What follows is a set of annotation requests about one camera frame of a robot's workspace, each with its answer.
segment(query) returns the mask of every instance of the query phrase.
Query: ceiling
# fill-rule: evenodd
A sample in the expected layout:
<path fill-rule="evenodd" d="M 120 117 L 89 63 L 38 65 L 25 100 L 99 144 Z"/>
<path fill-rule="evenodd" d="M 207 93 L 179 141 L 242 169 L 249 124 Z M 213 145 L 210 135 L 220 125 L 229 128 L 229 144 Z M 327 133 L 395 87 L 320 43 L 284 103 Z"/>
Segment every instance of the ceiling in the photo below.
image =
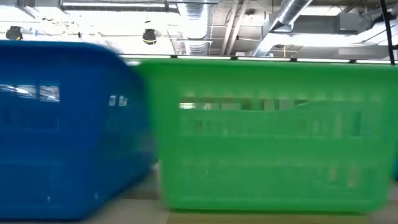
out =
<path fill-rule="evenodd" d="M 185 54 L 187 40 L 184 37 L 183 20 L 178 13 L 176 2 L 169 1 L 168 10 L 161 10 L 164 3 L 150 1 L 118 0 L 126 5 L 114 8 L 111 1 L 64 0 L 65 7 L 59 6 L 59 0 L 31 0 L 24 5 L 18 0 L 2 0 L 0 4 L 0 39 L 6 39 L 5 33 L 10 26 L 22 27 L 24 40 L 75 41 L 101 44 L 121 54 Z M 109 9 L 87 6 L 97 2 L 108 4 Z M 220 55 L 231 19 L 231 8 L 237 0 L 208 0 L 217 2 L 211 5 L 209 35 L 210 54 Z M 398 2 L 387 1 L 388 5 Z M 242 4 L 234 18 L 231 36 L 238 29 L 231 54 L 248 54 L 260 44 L 262 26 L 267 15 L 279 10 L 281 0 L 249 1 L 244 12 L 241 26 L 237 23 Z M 375 0 L 314 0 L 302 13 L 302 16 L 335 16 L 350 8 L 349 13 L 358 14 L 378 8 Z M 155 29 L 157 42 L 147 45 L 142 41 L 145 29 Z M 385 45 L 365 47 L 328 47 L 284 44 L 274 46 L 269 52 L 274 57 L 303 58 L 386 58 Z"/>

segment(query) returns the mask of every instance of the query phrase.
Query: green plastic basket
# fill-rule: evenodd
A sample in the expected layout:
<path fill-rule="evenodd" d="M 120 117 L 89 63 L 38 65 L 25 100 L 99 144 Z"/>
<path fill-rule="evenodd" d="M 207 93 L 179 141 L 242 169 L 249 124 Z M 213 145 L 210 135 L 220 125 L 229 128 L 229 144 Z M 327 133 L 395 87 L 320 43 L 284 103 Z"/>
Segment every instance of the green plastic basket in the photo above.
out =
<path fill-rule="evenodd" d="M 396 68 L 153 59 L 139 70 L 170 208 L 383 205 L 397 146 Z"/>

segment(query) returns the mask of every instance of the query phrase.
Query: black cable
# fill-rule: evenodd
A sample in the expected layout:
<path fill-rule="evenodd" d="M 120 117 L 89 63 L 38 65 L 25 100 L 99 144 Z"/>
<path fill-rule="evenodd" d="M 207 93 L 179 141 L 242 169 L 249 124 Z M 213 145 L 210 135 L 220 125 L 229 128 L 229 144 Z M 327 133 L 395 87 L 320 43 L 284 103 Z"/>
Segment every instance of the black cable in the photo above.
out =
<path fill-rule="evenodd" d="M 379 0 L 380 8 L 383 15 L 384 23 L 386 25 L 386 34 L 387 34 L 387 43 L 388 43 L 388 55 L 390 57 L 391 65 L 395 65 L 396 62 L 394 60 L 394 52 L 392 51 L 392 36 L 391 36 L 391 26 L 390 26 L 390 18 L 387 12 L 387 6 L 385 0 Z"/>

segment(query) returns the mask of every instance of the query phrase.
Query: concrete floor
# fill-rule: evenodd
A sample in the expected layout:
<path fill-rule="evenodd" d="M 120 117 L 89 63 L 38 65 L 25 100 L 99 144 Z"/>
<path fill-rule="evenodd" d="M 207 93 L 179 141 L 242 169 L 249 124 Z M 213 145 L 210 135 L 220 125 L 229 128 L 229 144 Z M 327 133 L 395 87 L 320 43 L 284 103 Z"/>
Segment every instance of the concrete floor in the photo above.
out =
<path fill-rule="evenodd" d="M 363 217 L 292 215 L 199 215 L 170 213 L 159 199 L 157 168 L 138 186 L 105 206 L 82 224 L 398 224 L 398 185 L 393 186 L 389 204 Z"/>

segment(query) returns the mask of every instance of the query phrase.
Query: laundry basket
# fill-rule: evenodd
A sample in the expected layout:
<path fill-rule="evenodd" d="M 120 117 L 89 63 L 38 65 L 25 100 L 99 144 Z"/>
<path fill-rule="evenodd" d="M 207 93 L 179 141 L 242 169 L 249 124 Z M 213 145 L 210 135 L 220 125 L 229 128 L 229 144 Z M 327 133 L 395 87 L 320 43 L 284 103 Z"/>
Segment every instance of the laundry basket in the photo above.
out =
<path fill-rule="evenodd" d="M 150 171 L 142 78 L 97 45 L 0 41 L 0 219 L 85 218 Z"/>
<path fill-rule="evenodd" d="M 383 204 L 396 150 L 396 68 L 172 58 L 139 69 L 170 208 Z"/>

